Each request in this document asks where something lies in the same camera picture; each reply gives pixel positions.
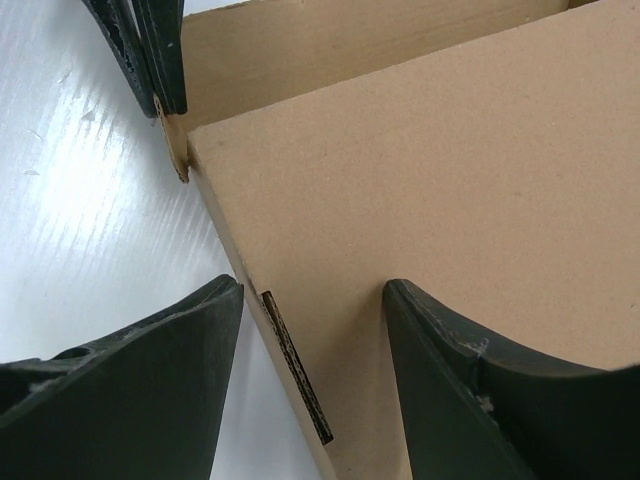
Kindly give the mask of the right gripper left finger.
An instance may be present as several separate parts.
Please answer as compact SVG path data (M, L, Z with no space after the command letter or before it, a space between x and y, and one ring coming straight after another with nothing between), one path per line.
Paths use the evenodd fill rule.
M243 311L229 275L102 338L1 367L5 479L206 479Z

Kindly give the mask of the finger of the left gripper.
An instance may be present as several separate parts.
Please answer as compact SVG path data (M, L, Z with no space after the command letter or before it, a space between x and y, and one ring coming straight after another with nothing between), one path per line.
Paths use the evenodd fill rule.
M83 0L109 45L138 105L156 118L154 89L132 9L122 0Z
M144 114L185 114L187 96L181 46L182 0L133 0L134 95Z

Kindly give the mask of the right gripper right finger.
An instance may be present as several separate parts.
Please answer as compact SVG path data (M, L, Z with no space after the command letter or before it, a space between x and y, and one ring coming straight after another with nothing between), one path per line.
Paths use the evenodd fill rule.
M533 350L405 279L382 306L414 478L638 477L637 366Z

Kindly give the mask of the large cardboard box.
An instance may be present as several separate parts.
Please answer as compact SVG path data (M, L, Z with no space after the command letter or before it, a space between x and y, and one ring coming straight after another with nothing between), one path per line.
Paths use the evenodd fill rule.
M639 369L635 1L246 1L163 117L324 479L416 479L387 282Z

